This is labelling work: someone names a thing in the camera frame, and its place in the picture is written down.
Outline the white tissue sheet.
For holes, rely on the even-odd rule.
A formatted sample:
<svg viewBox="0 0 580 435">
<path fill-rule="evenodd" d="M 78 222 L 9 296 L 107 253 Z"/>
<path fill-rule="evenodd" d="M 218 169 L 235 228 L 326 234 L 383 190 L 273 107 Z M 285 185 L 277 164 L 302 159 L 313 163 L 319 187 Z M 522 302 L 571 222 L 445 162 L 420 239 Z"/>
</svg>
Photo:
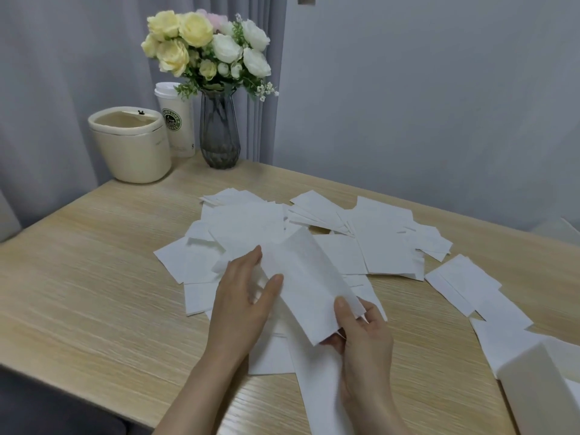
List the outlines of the white tissue sheet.
<svg viewBox="0 0 580 435">
<path fill-rule="evenodd" d="M 300 228 L 280 243 L 261 246 L 260 266 L 268 278 L 284 276 L 280 297 L 312 345 L 339 329 L 334 311 L 343 297 L 356 318 L 366 309 L 342 278 L 327 254 L 306 228 Z"/>
</svg>

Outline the grey curtain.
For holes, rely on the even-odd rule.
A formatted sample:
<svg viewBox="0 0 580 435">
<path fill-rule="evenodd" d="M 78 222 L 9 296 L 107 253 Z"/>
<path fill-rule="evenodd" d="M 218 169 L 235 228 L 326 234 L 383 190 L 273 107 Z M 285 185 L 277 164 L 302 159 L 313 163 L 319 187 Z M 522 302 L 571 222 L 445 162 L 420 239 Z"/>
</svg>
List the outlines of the grey curtain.
<svg viewBox="0 0 580 435">
<path fill-rule="evenodd" d="M 147 17 L 199 8 L 265 30 L 279 85 L 286 0 L 0 0 L 0 231 L 32 225 L 111 178 L 88 117 L 158 109 L 155 84 L 175 78 L 141 49 Z"/>
</svg>

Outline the person's left forearm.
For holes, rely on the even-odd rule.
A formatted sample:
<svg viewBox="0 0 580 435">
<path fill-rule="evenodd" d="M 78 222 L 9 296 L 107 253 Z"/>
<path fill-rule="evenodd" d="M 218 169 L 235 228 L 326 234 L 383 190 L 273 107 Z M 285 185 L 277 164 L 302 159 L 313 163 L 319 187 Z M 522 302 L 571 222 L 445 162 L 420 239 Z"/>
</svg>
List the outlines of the person's left forearm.
<svg viewBox="0 0 580 435">
<path fill-rule="evenodd" d="M 215 435 L 226 395 L 246 358 L 205 353 L 152 435 Z"/>
</svg>

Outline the white tissue pack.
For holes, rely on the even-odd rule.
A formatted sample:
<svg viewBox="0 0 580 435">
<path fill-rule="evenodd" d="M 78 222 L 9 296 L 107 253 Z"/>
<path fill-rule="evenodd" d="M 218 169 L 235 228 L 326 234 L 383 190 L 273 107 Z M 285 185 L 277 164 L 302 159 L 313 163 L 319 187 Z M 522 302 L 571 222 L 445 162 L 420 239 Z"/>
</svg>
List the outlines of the white tissue pack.
<svg viewBox="0 0 580 435">
<path fill-rule="evenodd" d="M 580 346 L 534 344 L 497 372 L 518 435 L 580 435 Z"/>
</svg>

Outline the person's right hand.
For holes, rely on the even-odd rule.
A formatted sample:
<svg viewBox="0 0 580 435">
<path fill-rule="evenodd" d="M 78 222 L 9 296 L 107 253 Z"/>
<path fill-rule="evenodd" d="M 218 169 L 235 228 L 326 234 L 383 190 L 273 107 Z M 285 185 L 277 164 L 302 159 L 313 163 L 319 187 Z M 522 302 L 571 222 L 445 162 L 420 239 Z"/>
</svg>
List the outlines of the person's right hand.
<svg viewBox="0 0 580 435">
<path fill-rule="evenodd" d="M 365 308 L 363 316 L 357 318 L 359 333 L 346 335 L 339 327 L 337 333 L 322 341 L 322 345 L 332 347 L 342 356 L 342 402 L 347 397 L 393 397 L 390 384 L 393 334 L 375 304 L 361 298 L 359 301 Z"/>
</svg>

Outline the person's left hand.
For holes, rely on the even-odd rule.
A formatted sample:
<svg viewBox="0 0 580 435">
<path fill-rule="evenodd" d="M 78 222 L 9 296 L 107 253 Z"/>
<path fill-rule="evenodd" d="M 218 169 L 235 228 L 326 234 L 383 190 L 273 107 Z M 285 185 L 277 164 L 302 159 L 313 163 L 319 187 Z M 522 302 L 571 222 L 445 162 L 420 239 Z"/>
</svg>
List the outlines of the person's left hand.
<svg viewBox="0 0 580 435">
<path fill-rule="evenodd" d="M 251 276 L 260 263 L 261 246 L 228 263 L 217 287 L 205 353 L 242 358 L 257 343 L 270 313 L 254 313 Z"/>
</svg>

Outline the white paper cup green logo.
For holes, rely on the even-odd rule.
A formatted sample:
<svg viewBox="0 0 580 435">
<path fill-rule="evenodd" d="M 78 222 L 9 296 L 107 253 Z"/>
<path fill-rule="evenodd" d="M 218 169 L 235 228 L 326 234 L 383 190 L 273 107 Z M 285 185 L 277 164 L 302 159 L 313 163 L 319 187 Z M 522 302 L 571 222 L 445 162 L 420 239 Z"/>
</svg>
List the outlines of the white paper cup green logo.
<svg viewBox="0 0 580 435">
<path fill-rule="evenodd" d="M 179 83 L 158 82 L 154 94 L 168 130 L 172 155 L 190 158 L 195 154 L 192 102 L 176 90 Z"/>
</svg>

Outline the dark grey seat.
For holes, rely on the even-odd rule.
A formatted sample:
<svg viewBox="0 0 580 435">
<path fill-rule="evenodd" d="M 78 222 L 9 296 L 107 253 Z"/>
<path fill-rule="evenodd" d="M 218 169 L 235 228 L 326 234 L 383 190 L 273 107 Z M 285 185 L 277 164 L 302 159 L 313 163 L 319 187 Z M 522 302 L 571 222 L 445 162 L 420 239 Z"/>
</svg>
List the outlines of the dark grey seat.
<svg viewBox="0 0 580 435">
<path fill-rule="evenodd" d="M 127 435 L 122 419 L 0 367 L 0 435 Z"/>
</svg>

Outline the grey glass vase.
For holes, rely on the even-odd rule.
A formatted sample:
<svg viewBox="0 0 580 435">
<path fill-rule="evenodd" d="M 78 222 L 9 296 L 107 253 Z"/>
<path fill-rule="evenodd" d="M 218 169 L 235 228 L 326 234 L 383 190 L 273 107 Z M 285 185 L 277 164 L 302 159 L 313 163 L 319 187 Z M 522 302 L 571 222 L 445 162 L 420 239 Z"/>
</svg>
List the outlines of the grey glass vase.
<svg viewBox="0 0 580 435">
<path fill-rule="evenodd" d="M 214 169 L 236 166 L 241 152 L 233 102 L 235 88 L 203 90 L 199 124 L 199 146 L 206 163 Z"/>
</svg>

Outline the cream desktop trash bin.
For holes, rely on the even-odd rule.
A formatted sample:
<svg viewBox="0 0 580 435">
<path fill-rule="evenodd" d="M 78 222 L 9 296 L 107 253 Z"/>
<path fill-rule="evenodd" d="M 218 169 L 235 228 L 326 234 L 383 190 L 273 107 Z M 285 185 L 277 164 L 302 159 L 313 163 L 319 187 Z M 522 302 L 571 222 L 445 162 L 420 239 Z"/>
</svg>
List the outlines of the cream desktop trash bin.
<svg viewBox="0 0 580 435">
<path fill-rule="evenodd" d="M 113 177 L 121 182 L 157 182 L 172 168 L 163 116 L 141 107 L 95 112 L 88 124 Z"/>
</svg>

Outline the white chair backrest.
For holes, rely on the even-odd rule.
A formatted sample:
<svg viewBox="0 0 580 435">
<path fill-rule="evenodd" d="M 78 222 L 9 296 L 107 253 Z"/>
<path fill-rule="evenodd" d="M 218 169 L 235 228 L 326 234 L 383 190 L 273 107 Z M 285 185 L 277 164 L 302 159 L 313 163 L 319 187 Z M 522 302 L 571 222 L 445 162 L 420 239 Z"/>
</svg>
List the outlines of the white chair backrest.
<svg viewBox="0 0 580 435">
<path fill-rule="evenodd" d="M 563 217 L 545 220 L 533 227 L 530 232 L 580 247 L 580 231 Z"/>
</svg>

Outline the person's right forearm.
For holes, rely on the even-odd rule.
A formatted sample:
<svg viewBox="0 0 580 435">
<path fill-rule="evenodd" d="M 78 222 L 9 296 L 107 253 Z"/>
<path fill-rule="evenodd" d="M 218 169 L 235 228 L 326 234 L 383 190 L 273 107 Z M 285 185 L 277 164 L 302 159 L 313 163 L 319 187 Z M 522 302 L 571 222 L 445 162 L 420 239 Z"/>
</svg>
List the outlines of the person's right forearm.
<svg viewBox="0 0 580 435">
<path fill-rule="evenodd" d="M 391 395 L 343 400 L 354 435 L 414 435 Z"/>
</svg>

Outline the yellow and white flower bouquet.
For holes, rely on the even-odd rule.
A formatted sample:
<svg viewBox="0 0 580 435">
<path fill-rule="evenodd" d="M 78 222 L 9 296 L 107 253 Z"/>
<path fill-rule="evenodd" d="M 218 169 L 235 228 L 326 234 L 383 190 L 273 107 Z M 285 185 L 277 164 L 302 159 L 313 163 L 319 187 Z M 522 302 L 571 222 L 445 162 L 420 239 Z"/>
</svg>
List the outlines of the yellow and white flower bouquet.
<svg viewBox="0 0 580 435">
<path fill-rule="evenodd" d="M 161 72 L 185 79 L 173 87 L 182 98 L 198 92 L 228 92 L 243 87 L 264 102 L 279 92 L 267 80 L 272 74 L 265 50 L 270 38 L 254 21 L 203 9 L 188 13 L 159 11 L 147 18 L 148 34 L 141 43 L 146 57 Z"/>
</svg>

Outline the pile of white tissues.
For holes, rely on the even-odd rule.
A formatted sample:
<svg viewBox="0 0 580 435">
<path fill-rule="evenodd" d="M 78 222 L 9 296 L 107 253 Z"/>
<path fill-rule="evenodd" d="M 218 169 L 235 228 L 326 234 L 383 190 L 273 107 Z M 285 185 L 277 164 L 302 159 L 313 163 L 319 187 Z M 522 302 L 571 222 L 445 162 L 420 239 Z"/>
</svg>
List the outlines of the pile of white tissues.
<svg viewBox="0 0 580 435">
<path fill-rule="evenodd" d="M 247 190 L 227 188 L 200 197 L 201 219 L 185 236 L 154 252 L 185 290 L 187 315 L 210 314 L 226 266 L 255 246 L 280 243 L 306 228 L 358 297 L 381 303 L 369 275 L 402 276 L 427 282 L 470 319 L 493 373 L 519 348 L 542 338 L 528 331 L 533 322 L 501 292 L 501 283 L 468 257 L 457 255 L 424 275 L 426 252 L 442 262 L 452 243 L 437 228 L 417 224 L 412 212 L 362 196 L 343 209 L 315 191 L 291 199 L 292 205 L 267 202 Z M 258 290 L 269 279 L 259 265 L 252 272 Z M 265 330 L 250 352 L 250 375 L 295 373 L 311 435 L 352 435 L 338 402 L 338 355 L 312 345 L 279 297 Z"/>
</svg>

